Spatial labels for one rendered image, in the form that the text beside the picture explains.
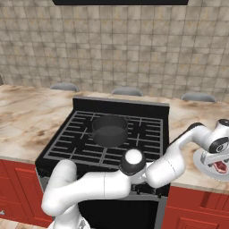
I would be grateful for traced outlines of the red cupboard front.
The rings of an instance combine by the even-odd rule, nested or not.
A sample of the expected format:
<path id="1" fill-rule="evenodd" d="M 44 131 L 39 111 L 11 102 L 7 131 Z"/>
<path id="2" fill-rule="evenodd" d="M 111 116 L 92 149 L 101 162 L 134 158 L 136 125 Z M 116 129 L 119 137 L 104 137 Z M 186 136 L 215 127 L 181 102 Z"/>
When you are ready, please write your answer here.
<path id="1" fill-rule="evenodd" d="M 162 229 L 229 229 L 229 195 L 172 186 Z"/>

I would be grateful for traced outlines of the black range hood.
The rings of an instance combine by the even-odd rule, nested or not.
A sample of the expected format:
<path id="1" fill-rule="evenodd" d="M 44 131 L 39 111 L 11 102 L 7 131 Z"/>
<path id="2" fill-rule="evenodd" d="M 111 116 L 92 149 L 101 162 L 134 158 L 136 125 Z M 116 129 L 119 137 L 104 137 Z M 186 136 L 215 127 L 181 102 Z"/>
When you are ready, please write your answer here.
<path id="1" fill-rule="evenodd" d="M 52 0 L 55 5 L 159 5 L 159 6 L 168 6 L 168 5 L 178 5 L 186 6 L 189 3 L 189 0 Z"/>

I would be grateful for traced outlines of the black stove with hob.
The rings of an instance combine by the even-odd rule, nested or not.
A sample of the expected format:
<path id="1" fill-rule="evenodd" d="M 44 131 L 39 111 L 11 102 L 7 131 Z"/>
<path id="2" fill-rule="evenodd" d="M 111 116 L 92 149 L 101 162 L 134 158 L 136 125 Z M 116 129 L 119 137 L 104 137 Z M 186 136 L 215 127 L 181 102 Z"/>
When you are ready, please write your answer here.
<path id="1" fill-rule="evenodd" d="M 77 166 L 77 176 L 87 172 L 114 172 L 123 153 L 130 148 L 141 150 L 148 163 L 165 154 L 169 145 L 169 105 L 76 96 L 73 110 L 36 159 L 38 177 L 43 185 L 56 164 L 69 159 Z M 99 146 L 89 136 L 93 121 L 102 115 L 128 118 L 128 139 L 116 148 Z M 153 189 L 146 183 L 133 185 L 128 197 L 121 200 L 147 200 L 157 203 L 154 229 L 161 229 L 170 186 Z"/>

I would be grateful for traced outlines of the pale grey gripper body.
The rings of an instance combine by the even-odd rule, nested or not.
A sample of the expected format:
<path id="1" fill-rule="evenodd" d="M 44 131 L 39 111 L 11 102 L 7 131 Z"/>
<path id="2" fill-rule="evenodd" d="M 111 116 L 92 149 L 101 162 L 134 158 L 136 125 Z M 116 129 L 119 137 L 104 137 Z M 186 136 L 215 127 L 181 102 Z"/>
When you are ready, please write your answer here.
<path id="1" fill-rule="evenodd" d="M 200 155 L 200 162 L 203 165 L 211 165 L 218 161 L 224 161 L 229 158 L 229 149 L 225 152 L 210 154 L 207 151 L 203 151 Z"/>

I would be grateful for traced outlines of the grey stool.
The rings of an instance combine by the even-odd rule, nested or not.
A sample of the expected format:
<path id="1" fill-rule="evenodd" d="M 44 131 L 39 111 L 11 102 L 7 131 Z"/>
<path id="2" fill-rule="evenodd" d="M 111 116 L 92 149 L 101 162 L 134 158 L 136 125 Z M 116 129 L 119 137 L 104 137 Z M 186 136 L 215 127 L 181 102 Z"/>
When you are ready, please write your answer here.
<path id="1" fill-rule="evenodd" d="M 216 103 L 216 98 L 202 92 L 188 92 L 185 93 L 182 97 L 181 100 L 192 100 L 192 101 L 204 101 L 204 102 L 214 102 Z"/>
<path id="2" fill-rule="evenodd" d="M 53 84 L 50 89 L 59 89 L 59 90 L 70 90 L 70 91 L 79 91 L 79 89 L 70 82 L 58 82 Z"/>
<path id="3" fill-rule="evenodd" d="M 121 87 L 118 89 L 114 89 L 112 93 L 115 95 L 125 95 L 125 96 L 136 96 L 136 97 L 143 96 L 143 93 L 139 89 L 132 88 L 132 87 Z"/>

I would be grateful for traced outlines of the black oven door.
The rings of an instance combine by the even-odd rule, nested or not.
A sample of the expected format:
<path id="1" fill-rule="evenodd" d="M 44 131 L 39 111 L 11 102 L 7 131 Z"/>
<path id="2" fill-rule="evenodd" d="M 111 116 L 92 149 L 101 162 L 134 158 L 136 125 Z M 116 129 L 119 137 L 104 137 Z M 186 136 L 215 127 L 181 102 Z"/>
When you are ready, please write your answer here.
<path id="1" fill-rule="evenodd" d="M 79 204 L 94 229 L 154 229 L 157 203 L 147 200 L 87 200 Z"/>

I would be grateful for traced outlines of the grey round plate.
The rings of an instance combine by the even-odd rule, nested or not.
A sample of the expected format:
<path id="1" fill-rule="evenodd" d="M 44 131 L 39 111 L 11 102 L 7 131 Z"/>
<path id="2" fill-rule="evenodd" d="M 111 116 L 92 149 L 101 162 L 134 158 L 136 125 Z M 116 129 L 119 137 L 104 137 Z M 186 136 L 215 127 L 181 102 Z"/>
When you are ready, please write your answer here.
<path id="1" fill-rule="evenodd" d="M 205 175 L 223 182 L 229 182 L 229 162 L 227 163 L 228 171 L 225 174 L 220 174 L 213 166 L 203 165 L 200 161 L 203 149 L 197 149 L 193 154 L 194 165 Z"/>

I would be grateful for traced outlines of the dark grey cooking pot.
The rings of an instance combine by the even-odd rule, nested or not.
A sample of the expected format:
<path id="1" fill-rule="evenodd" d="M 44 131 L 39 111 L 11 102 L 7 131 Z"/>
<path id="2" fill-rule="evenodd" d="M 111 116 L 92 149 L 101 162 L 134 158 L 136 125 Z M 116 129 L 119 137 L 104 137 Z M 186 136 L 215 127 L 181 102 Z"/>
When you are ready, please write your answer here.
<path id="1" fill-rule="evenodd" d="M 119 147 L 128 139 L 128 121 L 120 115 L 103 115 L 92 123 L 89 136 L 101 147 Z"/>

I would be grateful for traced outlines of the red raw meat piece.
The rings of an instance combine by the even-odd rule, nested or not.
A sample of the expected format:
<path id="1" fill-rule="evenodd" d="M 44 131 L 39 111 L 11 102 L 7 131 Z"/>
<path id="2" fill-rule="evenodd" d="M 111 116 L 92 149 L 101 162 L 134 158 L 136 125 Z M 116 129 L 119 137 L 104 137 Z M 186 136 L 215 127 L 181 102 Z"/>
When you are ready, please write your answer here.
<path id="1" fill-rule="evenodd" d="M 218 161 L 213 164 L 216 171 L 220 174 L 226 174 L 227 173 L 227 165 L 223 161 Z"/>

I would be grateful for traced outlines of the red cupboard door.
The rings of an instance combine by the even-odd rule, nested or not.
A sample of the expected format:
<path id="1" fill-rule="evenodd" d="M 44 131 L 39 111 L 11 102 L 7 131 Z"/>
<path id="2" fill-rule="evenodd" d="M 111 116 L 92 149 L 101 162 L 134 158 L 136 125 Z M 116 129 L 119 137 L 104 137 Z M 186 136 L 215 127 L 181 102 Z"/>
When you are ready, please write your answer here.
<path id="1" fill-rule="evenodd" d="M 0 218 L 48 227 L 52 217 L 41 209 L 42 198 L 34 162 L 0 159 Z"/>

